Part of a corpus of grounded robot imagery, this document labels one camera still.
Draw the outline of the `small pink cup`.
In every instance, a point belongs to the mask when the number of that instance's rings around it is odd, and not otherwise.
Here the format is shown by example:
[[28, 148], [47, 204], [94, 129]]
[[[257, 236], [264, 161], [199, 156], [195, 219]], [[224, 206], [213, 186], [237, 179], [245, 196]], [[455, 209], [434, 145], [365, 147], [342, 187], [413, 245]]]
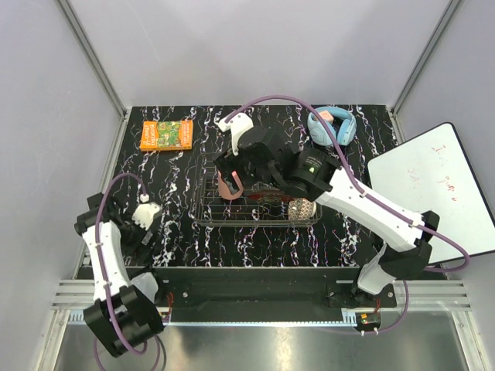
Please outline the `small pink cup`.
[[218, 192], [219, 195], [225, 199], [225, 200], [235, 200], [238, 199], [242, 196], [243, 191], [244, 191], [244, 186], [236, 172], [231, 173], [234, 183], [237, 186], [237, 191], [231, 192], [233, 189], [231, 186], [229, 186], [222, 178], [222, 175], [220, 172], [217, 173], [217, 181], [218, 181]]

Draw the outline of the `beige patterned bowl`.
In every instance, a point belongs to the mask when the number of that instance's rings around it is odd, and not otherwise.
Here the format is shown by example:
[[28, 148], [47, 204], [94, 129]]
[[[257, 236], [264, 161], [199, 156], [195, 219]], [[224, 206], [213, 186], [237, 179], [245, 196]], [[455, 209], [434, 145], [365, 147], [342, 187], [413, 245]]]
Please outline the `beige patterned bowl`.
[[288, 204], [289, 220], [309, 220], [316, 214], [316, 203], [304, 198], [293, 199]]

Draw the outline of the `wire dish rack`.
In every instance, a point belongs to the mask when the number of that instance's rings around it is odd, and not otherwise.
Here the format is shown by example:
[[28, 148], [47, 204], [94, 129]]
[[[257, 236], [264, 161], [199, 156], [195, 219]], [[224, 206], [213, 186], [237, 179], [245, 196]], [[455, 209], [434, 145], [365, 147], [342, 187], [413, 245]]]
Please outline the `wire dish rack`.
[[207, 227], [309, 227], [317, 223], [323, 208], [316, 205], [316, 214], [309, 220], [289, 220], [288, 203], [258, 203], [247, 195], [257, 189], [274, 189], [256, 183], [244, 190], [238, 199], [223, 199], [218, 192], [214, 153], [202, 154], [196, 163], [192, 218]]

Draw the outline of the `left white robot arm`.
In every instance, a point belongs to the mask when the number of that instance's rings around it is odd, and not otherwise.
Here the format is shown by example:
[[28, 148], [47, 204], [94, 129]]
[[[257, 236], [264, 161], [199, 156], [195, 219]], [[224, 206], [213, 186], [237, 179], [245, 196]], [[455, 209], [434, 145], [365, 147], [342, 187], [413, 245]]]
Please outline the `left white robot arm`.
[[87, 198], [89, 210], [77, 217], [76, 233], [88, 247], [94, 276], [94, 303], [84, 309], [84, 321], [106, 350], [115, 358], [128, 349], [112, 324], [116, 322], [125, 340], [137, 347], [163, 329], [157, 305], [167, 299], [167, 287], [157, 271], [144, 267], [129, 275], [122, 251], [149, 252], [156, 242], [152, 224], [162, 208], [149, 196], [140, 196], [134, 212], [123, 210], [113, 196], [105, 202], [100, 221], [97, 213], [104, 194]]

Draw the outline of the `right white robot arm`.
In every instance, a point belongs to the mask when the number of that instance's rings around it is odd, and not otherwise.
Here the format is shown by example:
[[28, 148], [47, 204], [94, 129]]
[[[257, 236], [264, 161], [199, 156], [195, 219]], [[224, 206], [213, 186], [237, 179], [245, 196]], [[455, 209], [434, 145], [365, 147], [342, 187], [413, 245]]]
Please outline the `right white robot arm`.
[[351, 287], [351, 297], [360, 306], [371, 305], [397, 279], [416, 279], [429, 263], [429, 241], [439, 216], [400, 208], [347, 174], [343, 163], [318, 148], [294, 151], [272, 129], [255, 126], [214, 163], [235, 191], [261, 182], [292, 198], [343, 213], [378, 235], [385, 247], [362, 266]]

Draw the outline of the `pink cube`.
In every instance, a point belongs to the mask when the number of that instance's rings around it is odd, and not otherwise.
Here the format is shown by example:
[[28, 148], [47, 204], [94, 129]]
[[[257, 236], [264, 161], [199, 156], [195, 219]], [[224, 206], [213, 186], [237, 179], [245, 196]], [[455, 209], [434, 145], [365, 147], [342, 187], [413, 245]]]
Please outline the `pink cube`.
[[324, 119], [325, 121], [328, 121], [330, 123], [333, 122], [334, 117], [333, 117], [333, 115], [330, 112], [328, 112], [328, 110], [318, 111], [318, 113], [319, 113], [319, 116], [322, 119]]

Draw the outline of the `light blue headphones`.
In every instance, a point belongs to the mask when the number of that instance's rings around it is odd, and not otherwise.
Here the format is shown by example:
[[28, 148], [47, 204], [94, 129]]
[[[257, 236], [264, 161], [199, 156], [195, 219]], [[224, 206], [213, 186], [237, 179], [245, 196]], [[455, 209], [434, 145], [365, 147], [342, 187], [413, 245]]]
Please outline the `light blue headphones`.
[[[355, 117], [349, 111], [340, 107], [324, 106], [316, 108], [317, 112], [323, 110], [328, 110], [328, 112], [330, 112], [334, 117], [332, 123], [325, 121], [324, 119], [323, 120], [326, 122], [328, 129], [335, 137], [337, 143], [340, 146], [347, 146], [351, 143], [357, 130]], [[324, 130], [319, 120], [312, 113], [308, 116], [307, 126], [311, 139], [314, 143], [321, 146], [333, 146], [328, 133]]]

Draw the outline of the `orange book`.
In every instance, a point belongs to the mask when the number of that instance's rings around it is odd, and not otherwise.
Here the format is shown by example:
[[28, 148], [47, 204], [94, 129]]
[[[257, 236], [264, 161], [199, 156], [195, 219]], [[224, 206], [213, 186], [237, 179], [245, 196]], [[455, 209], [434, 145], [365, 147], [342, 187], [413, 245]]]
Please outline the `orange book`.
[[141, 151], [183, 151], [193, 146], [193, 122], [145, 121], [140, 141]]

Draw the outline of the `white whiteboard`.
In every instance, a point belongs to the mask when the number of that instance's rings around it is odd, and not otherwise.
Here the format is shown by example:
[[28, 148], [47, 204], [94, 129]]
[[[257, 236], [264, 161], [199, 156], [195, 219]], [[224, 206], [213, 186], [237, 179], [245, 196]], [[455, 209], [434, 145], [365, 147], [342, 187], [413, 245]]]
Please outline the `white whiteboard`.
[[367, 165], [371, 187], [406, 209], [433, 211], [469, 255], [494, 251], [494, 217], [453, 124], [442, 123]]

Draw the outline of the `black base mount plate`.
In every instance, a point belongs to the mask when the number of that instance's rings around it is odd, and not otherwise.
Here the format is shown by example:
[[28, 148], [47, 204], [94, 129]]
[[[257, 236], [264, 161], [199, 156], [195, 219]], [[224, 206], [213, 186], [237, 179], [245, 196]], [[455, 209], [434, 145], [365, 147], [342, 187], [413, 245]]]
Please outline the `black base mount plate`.
[[158, 303], [170, 293], [174, 308], [208, 301], [310, 301], [318, 305], [357, 304], [350, 291], [355, 267], [159, 267]]

